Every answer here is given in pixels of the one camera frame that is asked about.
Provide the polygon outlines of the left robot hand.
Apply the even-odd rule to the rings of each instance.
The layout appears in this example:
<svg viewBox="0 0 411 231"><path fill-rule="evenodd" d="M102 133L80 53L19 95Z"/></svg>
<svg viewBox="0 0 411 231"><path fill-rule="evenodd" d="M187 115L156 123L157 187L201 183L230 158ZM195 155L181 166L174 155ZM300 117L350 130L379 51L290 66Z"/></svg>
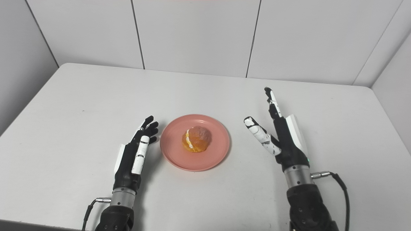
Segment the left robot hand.
<svg viewBox="0 0 411 231"><path fill-rule="evenodd" d="M154 120L153 115L147 117L132 140L125 145L115 173L113 190L123 188L135 193L138 191L147 149L158 139L158 126L159 123Z"/></svg>

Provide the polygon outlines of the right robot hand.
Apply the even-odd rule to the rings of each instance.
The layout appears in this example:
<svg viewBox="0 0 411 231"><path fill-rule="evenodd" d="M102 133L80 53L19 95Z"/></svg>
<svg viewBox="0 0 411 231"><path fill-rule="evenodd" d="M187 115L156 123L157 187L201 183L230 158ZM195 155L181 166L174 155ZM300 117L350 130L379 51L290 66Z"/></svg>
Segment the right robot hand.
<svg viewBox="0 0 411 231"><path fill-rule="evenodd" d="M275 156L276 162L282 166L282 171L295 165L309 167L309 159L304 153L302 141L299 138L297 126L293 124L292 116L284 117L271 88L264 88L269 104L269 114L273 121L277 138L249 116L244 124L261 145Z"/></svg>

